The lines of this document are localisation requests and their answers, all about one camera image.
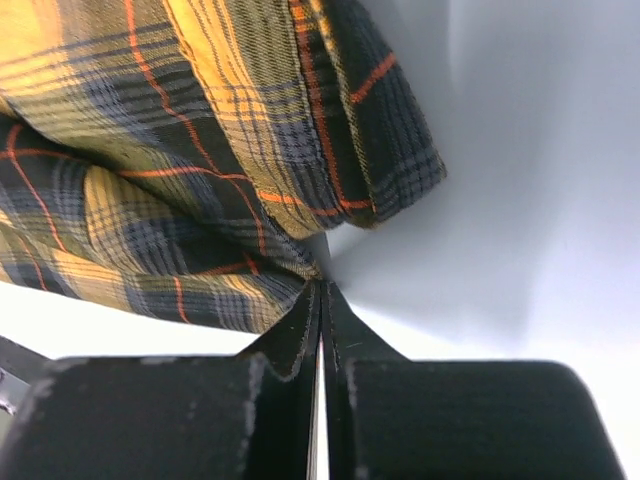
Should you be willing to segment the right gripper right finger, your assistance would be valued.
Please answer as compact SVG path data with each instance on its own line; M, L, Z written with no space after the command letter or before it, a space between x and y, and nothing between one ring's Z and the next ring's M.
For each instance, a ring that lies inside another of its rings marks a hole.
M576 373L548 361L411 360L321 293L333 479L620 479Z

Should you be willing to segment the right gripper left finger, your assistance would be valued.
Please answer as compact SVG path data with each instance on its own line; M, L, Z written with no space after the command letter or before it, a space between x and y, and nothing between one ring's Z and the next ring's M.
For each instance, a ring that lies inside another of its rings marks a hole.
M31 379L5 479L311 479L320 287L231 356L71 357Z

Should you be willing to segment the yellow plaid long sleeve shirt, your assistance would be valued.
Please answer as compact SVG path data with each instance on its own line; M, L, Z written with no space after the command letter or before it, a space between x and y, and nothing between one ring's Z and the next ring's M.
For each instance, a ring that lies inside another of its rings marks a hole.
M5 1L1 278L261 333L446 175L357 1Z

